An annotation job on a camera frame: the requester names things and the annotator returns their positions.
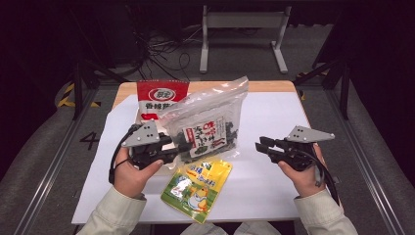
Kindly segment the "person's leg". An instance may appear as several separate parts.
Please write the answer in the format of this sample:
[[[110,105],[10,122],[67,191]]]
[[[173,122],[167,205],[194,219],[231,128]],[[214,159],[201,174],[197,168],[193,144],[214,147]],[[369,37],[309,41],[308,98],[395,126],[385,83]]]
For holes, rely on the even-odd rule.
[[[213,223],[193,223],[185,228],[180,235],[228,235],[228,233]]]
[[[242,222],[234,231],[233,235],[295,235],[291,227],[271,224],[267,221]]]

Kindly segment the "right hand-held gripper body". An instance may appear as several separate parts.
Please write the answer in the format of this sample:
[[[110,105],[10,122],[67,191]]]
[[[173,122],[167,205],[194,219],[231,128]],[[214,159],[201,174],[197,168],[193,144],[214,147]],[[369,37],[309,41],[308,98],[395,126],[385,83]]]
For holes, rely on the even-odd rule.
[[[270,140],[269,158],[275,164],[285,162],[296,171],[304,171],[317,162],[313,145],[334,139],[334,133],[296,125],[284,139]]]

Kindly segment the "white metal stand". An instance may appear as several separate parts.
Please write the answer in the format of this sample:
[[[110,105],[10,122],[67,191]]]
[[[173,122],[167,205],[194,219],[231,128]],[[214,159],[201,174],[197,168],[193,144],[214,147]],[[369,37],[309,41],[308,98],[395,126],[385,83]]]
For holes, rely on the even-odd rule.
[[[292,7],[288,6],[278,12],[211,12],[204,5],[202,32],[203,44],[200,59],[200,73],[208,71],[208,30],[210,28],[277,28],[276,39],[270,42],[280,73],[288,68],[281,51]]]

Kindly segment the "yellow black floor tape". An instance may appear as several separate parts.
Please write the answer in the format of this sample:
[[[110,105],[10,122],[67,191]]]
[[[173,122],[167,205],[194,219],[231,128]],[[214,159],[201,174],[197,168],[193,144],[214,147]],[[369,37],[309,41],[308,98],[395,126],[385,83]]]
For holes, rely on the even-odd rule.
[[[75,102],[69,100],[69,95],[72,91],[74,91],[74,83],[70,82],[67,88],[65,89],[64,94],[61,100],[59,101],[57,107],[75,107],[76,106]],[[101,102],[94,101],[91,103],[90,107],[99,108],[101,107]]]

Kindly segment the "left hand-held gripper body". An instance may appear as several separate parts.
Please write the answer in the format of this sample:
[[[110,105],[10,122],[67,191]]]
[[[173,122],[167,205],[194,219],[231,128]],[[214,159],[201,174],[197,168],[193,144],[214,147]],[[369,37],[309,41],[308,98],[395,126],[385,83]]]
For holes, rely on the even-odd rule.
[[[129,149],[132,163],[143,169],[157,160],[163,160],[165,155],[174,155],[173,149],[162,148],[171,142],[172,139],[163,132],[158,132],[155,122],[150,120],[143,124],[133,124],[121,141],[121,146]]]

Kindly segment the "person's right hand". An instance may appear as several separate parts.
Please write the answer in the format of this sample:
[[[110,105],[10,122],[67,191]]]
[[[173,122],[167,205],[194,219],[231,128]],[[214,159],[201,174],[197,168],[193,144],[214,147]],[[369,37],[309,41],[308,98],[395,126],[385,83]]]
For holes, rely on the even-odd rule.
[[[322,182],[319,187],[316,186],[315,165],[310,166],[304,171],[296,171],[283,161],[279,162],[278,166],[293,181],[301,198],[312,196],[326,189],[325,182]]]

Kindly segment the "white table sheet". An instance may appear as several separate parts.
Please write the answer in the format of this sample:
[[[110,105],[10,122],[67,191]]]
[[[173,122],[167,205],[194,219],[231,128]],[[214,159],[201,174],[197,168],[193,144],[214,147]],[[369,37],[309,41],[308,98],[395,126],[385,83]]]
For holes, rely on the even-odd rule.
[[[121,137],[135,121],[138,99],[128,96],[108,114],[95,159],[84,183],[72,223],[83,224],[107,191],[110,162]],[[208,222],[292,220],[299,217],[292,181],[255,149],[261,136],[281,139],[308,119],[295,92],[251,92],[242,105],[233,168],[207,216]]]

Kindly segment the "person's left hand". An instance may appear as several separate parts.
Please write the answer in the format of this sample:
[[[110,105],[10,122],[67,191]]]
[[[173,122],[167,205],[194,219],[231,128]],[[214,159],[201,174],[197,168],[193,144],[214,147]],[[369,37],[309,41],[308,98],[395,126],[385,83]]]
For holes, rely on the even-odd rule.
[[[115,159],[114,187],[124,196],[137,198],[147,181],[163,166],[163,160],[157,160],[143,169],[136,168],[129,160],[129,150],[121,148]]]

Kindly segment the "person's right leg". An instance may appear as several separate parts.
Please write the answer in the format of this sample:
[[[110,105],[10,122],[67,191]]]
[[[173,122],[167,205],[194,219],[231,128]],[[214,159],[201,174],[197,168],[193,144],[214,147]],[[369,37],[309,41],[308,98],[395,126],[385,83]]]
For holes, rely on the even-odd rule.
[[[295,235],[291,227],[271,224],[267,221],[242,222],[234,231],[233,235]]]

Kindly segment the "red snack packet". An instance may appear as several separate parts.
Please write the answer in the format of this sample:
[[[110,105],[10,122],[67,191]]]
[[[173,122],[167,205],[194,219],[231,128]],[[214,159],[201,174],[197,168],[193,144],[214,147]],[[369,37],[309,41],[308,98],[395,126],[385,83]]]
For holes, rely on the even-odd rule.
[[[139,118],[157,119],[159,112],[184,99],[188,94],[188,88],[188,81],[159,79],[138,81]]]

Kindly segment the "aluminium floor rail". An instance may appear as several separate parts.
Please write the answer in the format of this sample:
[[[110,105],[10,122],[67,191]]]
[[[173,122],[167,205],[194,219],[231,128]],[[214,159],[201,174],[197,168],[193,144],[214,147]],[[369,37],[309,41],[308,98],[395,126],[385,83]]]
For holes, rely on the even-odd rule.
[[[55,154],[53,160],[49,163],[47,171],[43,175],[40,183],[38,184],[36,191],[30,201],[30,204],[27,206],[19,225],[15,229],[13,235],[28,235],[29,231],[34,223],[34,220],[37,218],[38,214],[44,202],[46,201],[50,190],[52,189],[57,175],[60,172],[60,169],[63,165],[63,162],[68,154],[69,146],[77,132],[77,129],[80,127],[81,122],[83,121],[87,110],[92,104],[98,90],[86,90],[85,96],[81,100],[81,110],[75,113],[76,119],[72,120],[69,123],[69,127],[65,132],[64,138]]]
[[[362,173],[364,181],[369,189],[369,192],[381,214],[381,217],[388,228],[391,235],[406,235],[403,227],[401,226],[399,219],[397,218],[390,200],[388,199],[383,186],[381,185],[378,177],[376,176],[372,166],[367,159],[366,154],[360,143],[358,142],[357,136],[351,127],[348,120],[344,119],[344,116],[340,109],[340,100],[332,90],[325,91],[326,97],[330,102],[336,117],[340,121],[342,130],[346,134],[346,139],[351,145],[354,152],[354,158],[356,164]]]

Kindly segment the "yellow green snack packet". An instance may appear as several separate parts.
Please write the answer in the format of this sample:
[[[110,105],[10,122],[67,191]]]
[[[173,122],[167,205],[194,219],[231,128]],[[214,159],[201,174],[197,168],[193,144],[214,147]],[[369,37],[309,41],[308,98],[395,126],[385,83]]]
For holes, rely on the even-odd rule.
[[[198,223],[204,223],[233,166],[207,158],[178,168],[161,193],[161,200]]]

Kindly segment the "black tripod stand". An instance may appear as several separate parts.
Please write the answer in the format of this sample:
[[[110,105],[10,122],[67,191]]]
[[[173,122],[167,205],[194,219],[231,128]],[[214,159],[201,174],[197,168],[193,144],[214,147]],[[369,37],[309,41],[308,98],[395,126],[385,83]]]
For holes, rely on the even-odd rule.
[[[327,72],[321,85],[326,90],[332,90],[338,84],[341,83],[340,94],[340,111],[344,119],[348,119],[347,115],[347,102],[348,102],[348,90],[349,90],[349,72],[350,69],[345,60],[334,60],[329,63],[325,63],[316,69],[307,72],[306,74],[297,77],[294,81],[294,85],[300,85],[313,77],[317,76],[323,71]]]
[[[97,90],[100,86],[100,80],[94,71],[99,71],[108,78],[117,81],[118,83],[126,82],[126,79],[122,76],[110,71],[103,66],[100,66],[92,61],[81,59],[78,60],[73,68],[73,84],[74,84],[74,103],[75,111],[73,115],[73,120],[77,120],[83,108],[85,107],[83,94],[82,94],[82,85],[85,84],[88,89]]]

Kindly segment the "clear bag of dried seaweed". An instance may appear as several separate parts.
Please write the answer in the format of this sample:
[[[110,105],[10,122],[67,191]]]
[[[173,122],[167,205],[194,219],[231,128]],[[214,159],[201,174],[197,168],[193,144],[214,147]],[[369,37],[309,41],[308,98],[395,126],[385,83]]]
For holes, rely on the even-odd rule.
[[[191,92],[158,113],[161,126],[175,147],[191,144],[176,161],[183,165],[236,148],[243,102],[248,95],[246,76]]]

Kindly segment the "person's left leg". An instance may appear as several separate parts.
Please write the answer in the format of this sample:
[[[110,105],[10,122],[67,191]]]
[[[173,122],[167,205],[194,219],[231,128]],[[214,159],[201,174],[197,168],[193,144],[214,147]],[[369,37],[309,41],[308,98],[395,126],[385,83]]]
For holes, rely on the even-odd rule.
[[[228,233],[213,223],[193,223],[185,228],[180,235],[228,235]]]

